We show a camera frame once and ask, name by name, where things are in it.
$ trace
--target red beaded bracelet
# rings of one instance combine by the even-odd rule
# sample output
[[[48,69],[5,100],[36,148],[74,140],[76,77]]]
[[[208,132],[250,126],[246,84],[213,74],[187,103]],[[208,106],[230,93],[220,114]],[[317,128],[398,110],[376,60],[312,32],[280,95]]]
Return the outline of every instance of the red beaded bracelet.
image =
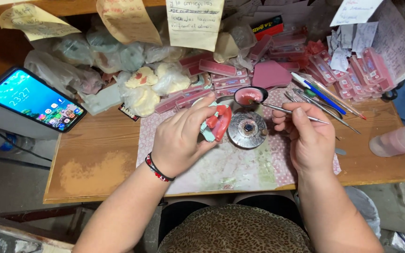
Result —
[[[165,176],[162,172],[160,172],[159,169],[157,169],[156,165],[153,162],[153,159],[151,158],[151,153],[149,153],[146,158],[145,158],[145,162],[146,164],[148,164],[149,169],[154,172],[154,174],[156,175],[156,177],[158,177],[160,180],[164,181],[164,182],[168,182],[168,181],[173,181],[176,177],[170,178]]]

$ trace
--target smartphone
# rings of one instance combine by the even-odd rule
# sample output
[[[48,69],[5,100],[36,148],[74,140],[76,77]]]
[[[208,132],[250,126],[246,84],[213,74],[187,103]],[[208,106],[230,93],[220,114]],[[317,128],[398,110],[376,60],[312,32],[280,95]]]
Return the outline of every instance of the smartphone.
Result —
[[[87,113],[23,67],[12,67],[0,77],[0,106],[62,133]]]

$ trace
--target hand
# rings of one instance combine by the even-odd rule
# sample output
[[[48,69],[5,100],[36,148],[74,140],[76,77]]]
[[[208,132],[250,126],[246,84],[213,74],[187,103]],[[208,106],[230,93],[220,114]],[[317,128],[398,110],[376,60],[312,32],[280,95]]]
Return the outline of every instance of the hand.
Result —
[[[209,106],[214,100],[215,94],[211,92],[190,109],[179,111],[157,127],[151,158],[167,177],[183,173],[218,144],[206,140],[197,143],[201,124],[217,111],[216,106]]]
[[[314,172],[332,173],[335,151],[335,129],[332,124],[313,122],[307,115],[330,122],[326,115],[309,103],[284,103],[282,108],[293,114],[275,111],[273,122],[277,131],[290,134],[290,158],[299,175]]]

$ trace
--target fingernail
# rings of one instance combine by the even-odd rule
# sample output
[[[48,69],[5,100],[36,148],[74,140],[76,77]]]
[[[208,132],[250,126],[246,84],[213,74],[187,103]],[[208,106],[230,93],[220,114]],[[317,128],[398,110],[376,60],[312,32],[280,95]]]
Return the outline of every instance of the fingernail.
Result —
[[[304,117],[305,114],[304,110],[301,107],[296,108],[294,113],[298,118]]]

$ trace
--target pink bottle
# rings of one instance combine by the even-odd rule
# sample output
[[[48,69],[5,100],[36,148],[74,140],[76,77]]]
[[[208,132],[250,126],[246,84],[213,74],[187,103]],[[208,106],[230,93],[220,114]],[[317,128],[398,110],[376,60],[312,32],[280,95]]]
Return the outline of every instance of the pink bottle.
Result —
[[[371,152],[380,157],[405,153],[405,127],[374,137],[369,147]]]

